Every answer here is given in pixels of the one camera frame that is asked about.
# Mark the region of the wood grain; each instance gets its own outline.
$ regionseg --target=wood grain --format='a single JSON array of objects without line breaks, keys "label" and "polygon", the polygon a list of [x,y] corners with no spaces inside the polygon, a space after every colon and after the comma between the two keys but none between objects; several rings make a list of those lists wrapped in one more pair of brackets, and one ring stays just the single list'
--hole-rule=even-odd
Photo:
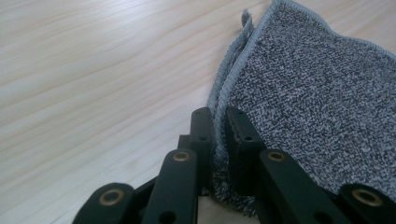
[{"label": "wood grain", "polygon": [[[396,52],[396,2],[298,1]],[[248,8],[269,1],[1,1],[0,222],[71,223],[99,187],[138,187],[205,106]],[[199,223],[258,223],[200,199]]]}]

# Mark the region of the gray fabric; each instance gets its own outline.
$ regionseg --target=gray fabric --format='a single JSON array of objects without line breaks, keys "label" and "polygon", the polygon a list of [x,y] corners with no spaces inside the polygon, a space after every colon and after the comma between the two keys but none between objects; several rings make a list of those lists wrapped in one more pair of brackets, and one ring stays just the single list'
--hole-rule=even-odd
[{"label": "gray fabric", "polygon": [[321,187],[336,193],[346,183],[362,183],[396,201],[395,55],[337,35],[290,1],[275,1],[239,45],[245,48],[220,68],[225,75],[208,104],[219,145],[218,199],[252,214],[252,199],[233,192],[227,176],[224,112],[235,106],[247,112],[268,148],[289,152]]}]

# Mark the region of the terry cloth towel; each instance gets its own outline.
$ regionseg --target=terry cloth towel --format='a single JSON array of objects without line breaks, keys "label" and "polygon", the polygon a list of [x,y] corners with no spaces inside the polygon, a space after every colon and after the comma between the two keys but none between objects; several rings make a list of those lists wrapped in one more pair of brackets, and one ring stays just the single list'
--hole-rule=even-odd
[{"label": "terry cloth towel", "polygon": [[220,65],[210,107],[218,147],[215,196],[254,214],[252,198],[230,189],[224,145],[227,106],[247,113],[269,149],[297,160],[321,187],[374,187],[396,201],[396,57],[333,32],[309,9],[275,0],[241,34]]}]

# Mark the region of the black plastic finger segment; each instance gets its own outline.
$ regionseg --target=black plastic finger segment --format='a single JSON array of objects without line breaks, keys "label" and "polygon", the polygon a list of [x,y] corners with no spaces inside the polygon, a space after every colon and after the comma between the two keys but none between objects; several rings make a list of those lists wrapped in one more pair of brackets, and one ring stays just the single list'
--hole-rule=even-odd
[{"label": "black plastic finger segment", "polygon": [[111,183],[95,191],[78,211],[74,224],[136,223],[133,209],[134,189],[126,184]]},{"label": "black plastic finger segment", "polygon": [[194,151],[179,148],[168,153],[141,223],[196,223],[196,179],[197,157]]},{"label": "black plastic finger segment", "polygon": [[233,189],[241,195],[255,195],[259,178],[254,163],[265,150],[264,142],[248,115],[233,107],[226,110],[225,136]]},{"label": "black plastic finger segment", "polygon": [[273,199],[281,223],[350,223],[288,153],[263,151],[258,171],[262,191]]}]

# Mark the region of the light wood surface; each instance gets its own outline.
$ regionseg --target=light wood surface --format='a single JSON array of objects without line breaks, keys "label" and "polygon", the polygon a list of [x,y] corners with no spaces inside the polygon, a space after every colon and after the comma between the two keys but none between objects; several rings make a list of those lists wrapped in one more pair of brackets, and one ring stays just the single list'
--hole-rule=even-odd
[{"label": "light wood surface", "polygon": [[[396,53],[396,2],[298,1]],[[269,1],[0,2],[0,223],[71,223],[110,182],[139,187],[189,133],[248,8]],[[258,223],[200,199],[199,223]]]}]

